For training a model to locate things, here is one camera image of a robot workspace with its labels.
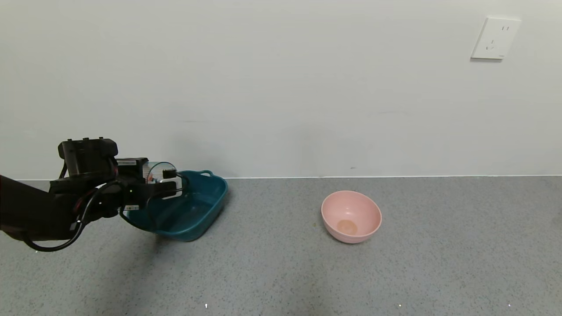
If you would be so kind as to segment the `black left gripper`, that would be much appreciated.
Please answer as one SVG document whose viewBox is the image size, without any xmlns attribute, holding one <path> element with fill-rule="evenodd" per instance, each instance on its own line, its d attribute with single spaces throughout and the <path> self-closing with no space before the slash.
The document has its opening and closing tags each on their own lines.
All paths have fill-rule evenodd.
<svg viewBox="0 0 562 316">
<path fill-rule="evenodd" d="M 148 164 L 148 158 L 117 159 L 118 180 L 125 185 L 124 211 L 139 210 L 146 206 L 149 196 L 149 186 L 143 173 Z"/>
</svg>

